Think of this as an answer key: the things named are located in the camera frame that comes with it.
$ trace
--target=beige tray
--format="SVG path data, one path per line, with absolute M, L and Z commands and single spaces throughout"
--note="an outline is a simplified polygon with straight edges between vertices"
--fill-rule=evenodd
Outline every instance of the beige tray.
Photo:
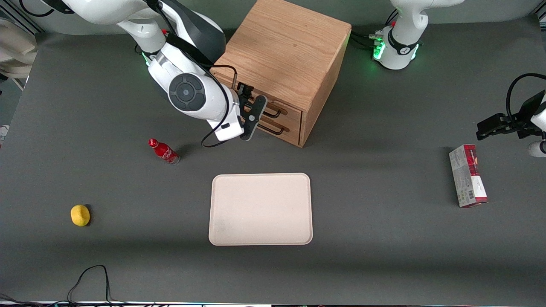
M 210 243 L 304 245 L 312 238 L 306 174 L 219 175 L 212 181 Z

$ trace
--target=red bottle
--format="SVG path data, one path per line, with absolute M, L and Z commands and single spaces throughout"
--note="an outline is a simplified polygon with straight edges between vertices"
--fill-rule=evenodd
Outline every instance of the red bottle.
M 177 164 L 180 161 L 180 157 L 174 150 L 172 150 L 167 144 L 160 143 L 156 139 L 150 139 L 148 145 L 153 148 L 156 155 L 165 160 L 169 164 Z

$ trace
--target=drawer handle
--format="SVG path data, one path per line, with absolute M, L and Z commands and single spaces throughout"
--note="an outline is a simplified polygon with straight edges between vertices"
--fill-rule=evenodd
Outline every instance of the drawer handle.
M 282 127 L 280 131 L 275 131 L 275 130 L 269 129 L 269 128 L 265 127 L 264 125 L 261 125 L 261 124 L 258 124 L 258 127 L 262 128 L 263 130 L 266 130 L 266 131 L 268 131 L 270 133 L 273 133 L 274 135 L 281 135 L 284 132 L 284 127 Z
M 263 112 L 263 115 L 269 117 L 269 118 L 272 118 L 272 119 L 276 119 L 277 117 L 279 117 L 279 115 L 281 114 L 281 110 L 277 110 L 277 113 L 275 114 L 271 114 L 271 113 L 268 113 L 266 111 Z

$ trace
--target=red and white box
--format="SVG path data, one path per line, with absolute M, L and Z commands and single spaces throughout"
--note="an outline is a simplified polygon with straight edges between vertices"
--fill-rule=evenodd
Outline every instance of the red and white box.
M 460 146 L 449 153 L 449 160 L 451 160 L 459 207 L 470 208 L 487 203 L 487 194 L 478 172 L 476 145 Z

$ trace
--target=lemon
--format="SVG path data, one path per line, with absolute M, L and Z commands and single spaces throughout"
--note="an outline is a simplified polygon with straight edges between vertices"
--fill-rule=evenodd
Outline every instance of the lemon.
M 83 227 L 89 223 L 91 214 L 86 206 L 76 205 L 70 210 L 70 217 L 72 218 L 72 223 L 76 226 Z

